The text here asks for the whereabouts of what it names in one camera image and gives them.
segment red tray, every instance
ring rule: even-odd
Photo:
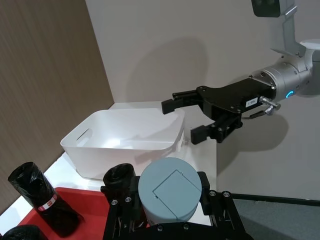
[[[38,226],[49,240],[102,240],[107,221],[109,204],[105,195],[99,191],[78,190],[57,187],[60,196],[84,217],[77,230],[70,236],[61,238],[32,209],[19,225]]]

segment white wall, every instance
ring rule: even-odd
[[[115,102],[222,87],[278,57],[269,50],[267,22],[254,16],[250,0],[86,3]],[[320,38],[320,1],[296,3],[297,40]],[[278,115],[245,122],[218,145],[219,190],[320,200],[320,97],[294,96],[282,106]]]

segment gray lid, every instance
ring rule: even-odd
[[[201,190],[196,170],[175,157],[152,162],[138,184],[145,213],[156,224],[188,221],[198,206]]]

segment white table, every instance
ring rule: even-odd
[[[132,109],[132,108],[160,108],[161,102],[131,102],[115,103],[111,109]],[[217,149],[214,140],[204,141],[197,145],[190,143],[190,131],[200,125],[208,125],[212,121],[201,114],[197,106],[185,107],[185,141],[181,148],[180,156],[183,160],[192,165],[197,171],[207,173],[211,189],[217,189]],[[102,180],[85,179],[81,177],[70,158],[66,153],[55,161],[44,173],[54,188],[64,187],[72,189],[100,191],[103,185]],[[1,216],[0,233],[4,234],[9,229],[17,226],[19,222],[30,212],[32,207],[20,196]],[[209,217],[202,213],[201,205],[191,218],[190,222],[210,225]]]

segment screw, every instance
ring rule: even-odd
[[[184,230],[188,230],[189,229],[189,225],[187,223],[183,224],[183,229]]]
[[[159,225],[156,229],[158,230],[158,232],[162,232],[164,227],[162,225]]]

